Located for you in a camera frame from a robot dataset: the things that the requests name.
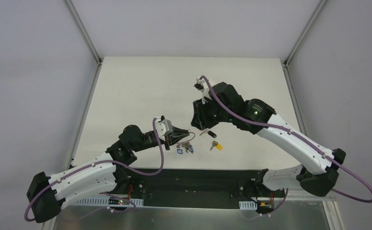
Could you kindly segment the silver keyring with keys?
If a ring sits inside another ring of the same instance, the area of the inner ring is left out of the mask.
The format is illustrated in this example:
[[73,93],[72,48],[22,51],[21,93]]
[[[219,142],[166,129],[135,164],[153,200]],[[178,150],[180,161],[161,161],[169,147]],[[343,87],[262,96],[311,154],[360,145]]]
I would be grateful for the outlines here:
[[176,152],[178,154],[183,154],[183,153],[191,153],[194,154],[194,147],[191,144],[191,141],[195,138],[196,134],[194,132],[189,132],[192,135],[192,138],[186,141],[181,141],[176,144]]

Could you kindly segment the key with black tag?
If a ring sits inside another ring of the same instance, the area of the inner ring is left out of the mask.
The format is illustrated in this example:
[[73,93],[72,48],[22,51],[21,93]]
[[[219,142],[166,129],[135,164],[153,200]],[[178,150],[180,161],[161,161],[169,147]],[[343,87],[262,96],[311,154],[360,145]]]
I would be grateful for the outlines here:
[[214,133],[213,131],[211,131],[210,129],[207,129],[207,128],[204,129],[199,135],[202,136],[203,134],[207,134],[207,135],[209,135],[212,138],[216,138],[217,137],[216,133]]

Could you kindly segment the key with yellow tag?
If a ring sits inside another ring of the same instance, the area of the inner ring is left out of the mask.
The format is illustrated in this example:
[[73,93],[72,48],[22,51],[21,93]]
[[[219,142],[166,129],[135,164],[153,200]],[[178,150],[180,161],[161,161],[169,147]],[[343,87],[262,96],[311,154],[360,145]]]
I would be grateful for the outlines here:
[[222,145],[220,145],[217,141],[212,141],[210,151],[212,151],[214,148],[216,148],[217,150],[222,150],[223,149]]

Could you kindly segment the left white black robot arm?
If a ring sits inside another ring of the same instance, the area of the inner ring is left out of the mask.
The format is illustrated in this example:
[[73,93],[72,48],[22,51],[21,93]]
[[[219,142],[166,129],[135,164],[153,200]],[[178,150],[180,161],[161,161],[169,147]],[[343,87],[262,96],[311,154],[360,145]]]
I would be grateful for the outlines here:
[[[99,156],[66,171],[46,175],[36,174],[26,193],[29,205],[25,210],[27,222],[43,223],[56,217],[64,208],[94,194],[128,190],[130,170],[143,176],[155,176],[163,170],[163,150],[169,150],[190,135],[187,129],[173,126],[169,120],[154,121],[153,129],[142,132],[136,125],[128,125],[118,140]],[[158,147],[160,166],[154,172],[142,172],[130,167],[136,161],[135,152]]]

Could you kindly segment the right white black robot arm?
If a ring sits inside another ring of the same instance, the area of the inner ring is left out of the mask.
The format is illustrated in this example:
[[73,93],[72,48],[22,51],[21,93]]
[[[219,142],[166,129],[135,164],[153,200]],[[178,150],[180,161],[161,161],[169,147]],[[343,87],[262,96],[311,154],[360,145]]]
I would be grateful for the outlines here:
[[299,161],[299,165],[281,170],[264,169],[255,179],[255,192],[267,196],[284,188],[302,188],[306,192],[324,197],[335,186],[338,166],[327,158],[343,163],[346,153],[341,149],[322,147],[294,129],[260,99],[244,100],[235,88],[225,82],[213,86],[217,102],[204,80],[194,87],[202,92],[202,98],[194,101],[191,126],[199,130],[211,129],[221,122],[231,123],[238,129],[264,138]]

